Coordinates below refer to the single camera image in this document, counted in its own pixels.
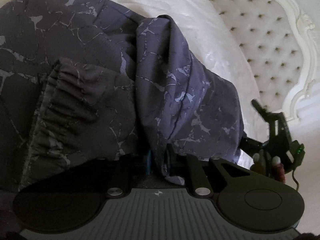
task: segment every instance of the black cable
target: black cable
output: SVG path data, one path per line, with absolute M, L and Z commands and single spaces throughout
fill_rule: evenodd
M 299 190 L 299 182 L 296 180 L 296 178 L 294 177 L 294 172 L 296 171 L 296 168 L 293 169 L 292 171 L 292 179 L 293 181 L 297 184 L 297 188 L 296 190 L 298 191 Z

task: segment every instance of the black device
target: black device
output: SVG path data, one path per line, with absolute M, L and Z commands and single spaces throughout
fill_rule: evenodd
M 249 154 L 263 149 L 281 157 L 286 172 L 295 169 L 303 145 L 291 141 L 283 115 L 255 106 L 269 122 L 270 139 L 244 137 L 242 148 Z M 280 129 L 273 133 L 276 121 Z M 278 147 L 280 138 L 283 145 L 276 151 L 272 145 Z M 293 162 L 284 158 L 287 150 Z M 26 187 L 13 202 L 25 228 L 20 235 L 28 240 L 291 240 L 300 234 L 295 227 L 304 201 L 295 189 L 223 159 L 177 155 L 170 144 L 166 153 L 170 174 L 183 177 L 184 186 L 155 179 L 157 169 L 145 176 L 148 156 L 124 155 L 113 162 L 93 160 Z

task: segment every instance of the gray ribbed mat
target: gray ribbed mat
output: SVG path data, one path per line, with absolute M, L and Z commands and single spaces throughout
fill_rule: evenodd
M 56 235 L 24 230 L 21 235 L 28 240 L 292 240 L 299 233 L 244 231 L 225 221 L 211 201 L 193 198 L 186 189 L 133 189 L 125 198 L 107 201 L 77 230 Z

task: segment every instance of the marble pattern fabric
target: marble pattern fabric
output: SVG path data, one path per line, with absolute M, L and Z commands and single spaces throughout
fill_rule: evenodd
M 167 15 L 110 0 L 13 0 L 0 9 L 0 188 L 17 192 L 145 144 L 237 163 L 234 85 L 206 69 Z

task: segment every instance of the bed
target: bed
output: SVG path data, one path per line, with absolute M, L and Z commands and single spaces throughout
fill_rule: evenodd
M 201 63 L 235 85 L 249 137 L 267 139 L 252 99 L 284 112 L 289 124 L 299 121 L 296 106 L 315 82 L 319 48 L 315 25 L 294 0 L 113 1 L 145 17 L 172 16 Z M 238 165 L 251 164 L 242 153 Z

